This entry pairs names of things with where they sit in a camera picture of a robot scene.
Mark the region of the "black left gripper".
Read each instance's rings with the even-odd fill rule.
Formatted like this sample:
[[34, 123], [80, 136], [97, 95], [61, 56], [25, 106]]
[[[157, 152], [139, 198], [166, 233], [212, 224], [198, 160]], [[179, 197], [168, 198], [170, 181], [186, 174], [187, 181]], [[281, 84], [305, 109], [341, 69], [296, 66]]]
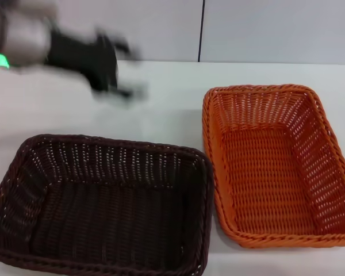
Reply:
[[60, 31], [51, 31], [51, 45], [44, 64], [83, 75], [92, 90], [108, 92], [127, 102], [148, 98], [142, 83], [117, 85], [117, 58], [138, 59], [138, 49], [125, 40], [98, 34], [91, 42], [83, 42]]

